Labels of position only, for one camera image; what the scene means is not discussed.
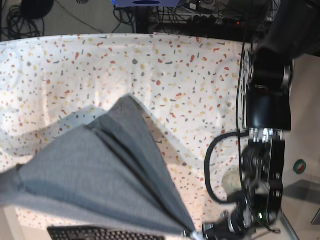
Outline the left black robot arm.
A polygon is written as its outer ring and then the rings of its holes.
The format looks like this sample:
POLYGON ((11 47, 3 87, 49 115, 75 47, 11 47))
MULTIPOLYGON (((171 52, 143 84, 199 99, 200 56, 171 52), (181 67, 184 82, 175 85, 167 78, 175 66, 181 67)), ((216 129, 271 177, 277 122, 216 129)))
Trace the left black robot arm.
POLYGON ((319 1, 283 0, 263 41, 256 49, 242 50, 237 98, 243 99, 244 131, 216 137, 204 159, 209 196, 219 204, 236 204, 236 208, 217 222, 204 223, 205 239, 242 240, 258 228, 270 230, 277 221, 284 190, 283 133, 292 128, 294 60, 319 40, 319 23, 319 1), (210 161, 216 145, 231 137, 248 137, 248 144, 238 150, 241 188, 223 201, 212 189, 210 161))

